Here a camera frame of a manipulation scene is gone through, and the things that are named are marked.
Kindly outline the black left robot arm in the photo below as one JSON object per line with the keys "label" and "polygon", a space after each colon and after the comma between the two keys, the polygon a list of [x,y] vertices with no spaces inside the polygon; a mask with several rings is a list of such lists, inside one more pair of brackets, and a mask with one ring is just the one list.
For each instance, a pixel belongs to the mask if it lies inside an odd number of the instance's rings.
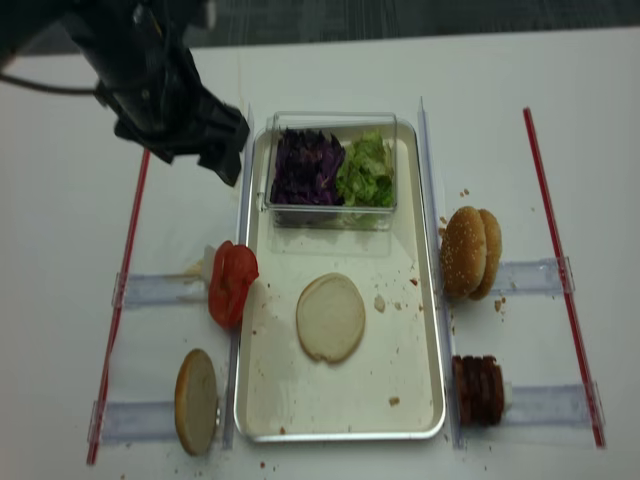
{"label": "black left robot arm", "polygon": [[114,133],[166,163],[196,155],[227,185],[236,183],[249,126],[202,83],[183,42],[205,22],[202,1],[4,1],[1,62],[49,26],[62,25],[98,76],[90,88],[2,81],[50,94],[92,96],[117,116]]}

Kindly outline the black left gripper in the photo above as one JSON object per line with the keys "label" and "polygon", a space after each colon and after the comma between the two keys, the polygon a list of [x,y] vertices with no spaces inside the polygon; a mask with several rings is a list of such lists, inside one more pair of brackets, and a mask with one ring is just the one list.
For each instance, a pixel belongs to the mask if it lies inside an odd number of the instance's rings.
{"label": "black left gripper", "polygon": [[140,40],[143,72],[114,80],[100,74],[96,97],[117,115],[116,136],[134,141],[170,164],[196,155],[198,165],[233,186],[240,171],[249,126],[240,110],[202,83],[191,52],[178,36],[167,1],[137,1],[130,31]]}

